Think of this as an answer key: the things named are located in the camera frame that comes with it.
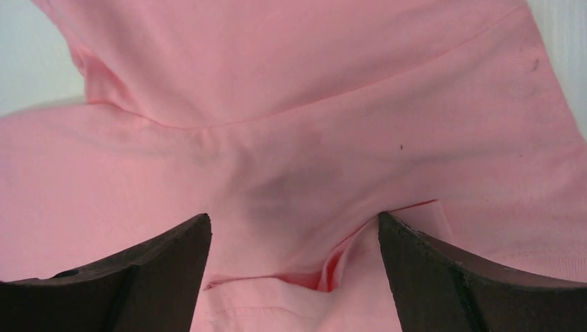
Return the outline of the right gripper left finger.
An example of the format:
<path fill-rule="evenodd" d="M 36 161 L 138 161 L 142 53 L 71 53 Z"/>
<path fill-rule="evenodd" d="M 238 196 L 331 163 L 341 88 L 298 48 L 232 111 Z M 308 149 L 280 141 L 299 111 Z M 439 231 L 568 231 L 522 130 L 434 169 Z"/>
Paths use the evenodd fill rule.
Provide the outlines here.
<path fill-rule="evenodd" d="M 2 331 L 189 331 L 212 239 L 199 214 L 48 279 L 1 283 Z"/>

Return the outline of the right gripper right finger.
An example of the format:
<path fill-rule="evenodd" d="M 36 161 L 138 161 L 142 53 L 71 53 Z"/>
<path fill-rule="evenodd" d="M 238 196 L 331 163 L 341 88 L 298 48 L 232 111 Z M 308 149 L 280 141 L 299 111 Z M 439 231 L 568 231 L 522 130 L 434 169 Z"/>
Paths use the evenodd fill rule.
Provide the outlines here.
<path fill-rule="evenodd" d="M 403 331 L 585 331 L 586 285 L 510 268 L 382 212 L 379 245 Z"/>

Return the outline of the pink t shirt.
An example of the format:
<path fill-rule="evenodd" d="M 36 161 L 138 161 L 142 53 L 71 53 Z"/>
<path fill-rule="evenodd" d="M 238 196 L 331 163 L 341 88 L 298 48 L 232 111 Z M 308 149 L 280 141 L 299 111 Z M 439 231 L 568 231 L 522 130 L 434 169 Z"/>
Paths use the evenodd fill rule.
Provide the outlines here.
<path fill-rule="evenodd" d="M 81 104 L 1 119 L 1 278 L 206 213 L 193 331 L 398 331 L 376 217 L 586 280 L 586 142 L 526 1 L 38 1 Z"/>

